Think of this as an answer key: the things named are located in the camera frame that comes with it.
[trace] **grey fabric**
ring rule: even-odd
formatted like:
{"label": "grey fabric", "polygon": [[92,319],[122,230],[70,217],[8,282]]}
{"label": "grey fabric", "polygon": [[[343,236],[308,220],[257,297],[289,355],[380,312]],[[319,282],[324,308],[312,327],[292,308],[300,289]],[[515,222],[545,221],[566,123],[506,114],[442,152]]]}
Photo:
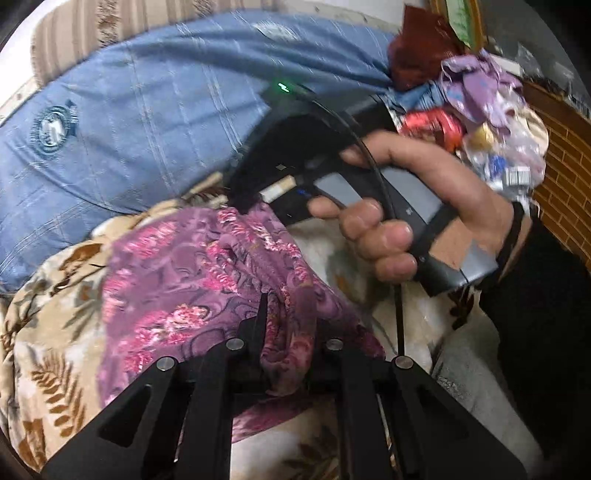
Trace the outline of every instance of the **grey fabric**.
{"label": "grey fabric", "polygon": [[466,325],[450,335],[432,376],[482,423],[532,474],[543,461],[540,446],[515,411],[496,359],[499,335],[476,308]]}

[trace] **fabric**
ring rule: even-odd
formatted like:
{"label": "fabric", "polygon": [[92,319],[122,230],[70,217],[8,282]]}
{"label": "fabric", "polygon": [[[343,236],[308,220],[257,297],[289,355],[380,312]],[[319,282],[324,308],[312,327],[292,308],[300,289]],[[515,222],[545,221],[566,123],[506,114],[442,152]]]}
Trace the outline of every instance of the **fabric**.
{"label": "fabric", "polygon": [[271,208],[184,209],[113,246],[103,285],[103,403],[161,356],[203,355],[236,336],[269,293],[261,365],[275,395],[300,387],[310,366],[316,320],[331,334],[383,355],[359,315],[309,269]]}
{"label": "fabric", "polygon": [[543,463],[542,451],[512,405],[496,358],[498,346],[498,332],[477,308],[445,340],[432,376],[532,474]]}
{"label": "fabric", "polygon": [[525,105],[516,90],[521,82],[504,71],[481,50],[478,56],[464,55],[441,63],[440,84],[445,97],[469,122],[488,121],[493,127],[508,131],[508,111],[513,105]]}
{"label": "fabric", "polygon": [[517,412],[554,458],[543,478],[581,478],[591,466],[590,291],[583,263],[536,219],[514,268],[480,298]]}
{"label": "fabric", "polygon": [[406,5],[402,32],[388,47],[394,87],[405,92],[436,80],[441,61],[462,55],[465,50],[444,17]]}
{"label": "fabric", "polygon": [[423,83],[407,92],[390,88],[384,96],[387,105],[400,113],[431,110],[445,105],[445,97],[437,82]]}
{"label": "fabric", "polygon": [[385,92],[391,38],[245,11],[97,51],[0,128],[0,293],[104,220],[178,197],[224,168],[267,111],[259,94],[271,79],[320,94]]}
{"label": "fabric", "polygon": [[395,28],[357,12],[302,0],[70,0],[35,29],[31,45],[35,79],[44,86],[97,49],[146,30],[247,9],[313,14],[388,31]]}
{"label": "fabric", "polygon": [[0,324],[0,427],[35,470],[100,411],[105,348],[101,285],[112,242],[179,200],[118,217],[53,255],[14,296]]}

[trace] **black cable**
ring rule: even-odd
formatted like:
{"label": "black cable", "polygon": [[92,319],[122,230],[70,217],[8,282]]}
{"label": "black cable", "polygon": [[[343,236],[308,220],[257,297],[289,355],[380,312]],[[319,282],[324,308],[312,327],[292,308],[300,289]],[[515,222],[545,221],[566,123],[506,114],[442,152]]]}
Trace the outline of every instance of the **black cable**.
{"label": "black cable", "polygon": [[[382,174],[379,170],[378,163],[375,161],[375,158],[373,157],[371,152],[368,150],[365,143],[363,143],[363,140],[361,140],[359,138],[359,136],[357,135],[357,133],[355,133],[353,128],[351,128],[351,126],[337,112],[335,112],[329,108],[326,108],[324,105],[322,105],[320,102],[318,102],[317,100],[315,100],[313,98],[308,98],[305,95],[303,95],[303,96],[304,96],[304,98],[309,100],[311,103],[316,105],[318,108],[320,108],[324,113],[330,115],[332,118],[337,120],[345,128],[345,131],[355,140],[355,144],[357,145],[357,147],[361,151],[363,157],[365,158],[365,160],[367,161],[367,163],[371,167],[372,171],[376,175],[376,179],[378,181],[378,184],[379,184],[380,188],[382,189],[382,193],[384,194],[384,198],[386,199],[385,208],[386,208],[386,212],[387,212],[388,217],[390,219],[395,219],[396,213],[394,211],[394,202],[392,201],[392,198],[390,197],[390,193],[389,193],[388,188],[386,186],[386,182],[384,180],[384,177],[382,176]],[[396,339],[398,342],[398,355],[404,355],[404,307],[403,307],[403,303],[402,303],[402,287],[400,285],[393,285],[391,287],[391,292],[392,292],[392,296],[394,298],[394,311],[396,314]],[[390,345],[392,345],[392,341],[390,340],[388,335],[386,335],[386,339],[387,339],[388,343]]]}

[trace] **black sleeve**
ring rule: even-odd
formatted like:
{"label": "black sleeve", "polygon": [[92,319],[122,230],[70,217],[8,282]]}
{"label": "black sleeve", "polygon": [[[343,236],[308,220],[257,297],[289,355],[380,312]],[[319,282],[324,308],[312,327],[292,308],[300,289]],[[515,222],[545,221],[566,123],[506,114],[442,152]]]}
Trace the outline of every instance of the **black sleeve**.
{"label": "black sleeve", "polygon": [[513,270],[482,293],[480,306],[499,331],[499,361],[517,410],[552,454],[570,436],[580,394],[591,385],[589,272],[535,220]]}

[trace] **beige patterned fabric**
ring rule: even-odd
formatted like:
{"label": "beige patterned fabric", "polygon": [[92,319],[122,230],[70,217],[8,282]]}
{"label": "beige patterned fabric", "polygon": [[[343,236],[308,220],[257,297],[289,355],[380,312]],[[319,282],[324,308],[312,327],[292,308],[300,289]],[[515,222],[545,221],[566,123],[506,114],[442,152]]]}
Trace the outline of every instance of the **beige patterned fabric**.
{"label": "beige patterned fabric", "polygon": [[[222,205],[220,180],[214,174],[182,199],[104,222],[89,240],[49,258],[8,307],[0,303],[0,427],[34,470],[100,412],[101,291],[113,241],[187,205]],[[335,480],[336,431],[332,400],[319,398],[297,417],[235,443],[231,478]]]}
{"label": "beige patterned fabric", "polygon": [[105,222],[90,240],[45,261],[8,306],[0,325],[0,426],[34,469],[99,412],[100,285],[111,243],[183,203]]}
{"label": "beige patterned fabric", "polygon": [[240,9],[305,13],[386,31],[398,29],[357,12],[304,0],[70,0],[35,29],[31,44],[35,79],[42,87],[99,48],[146,30]]}

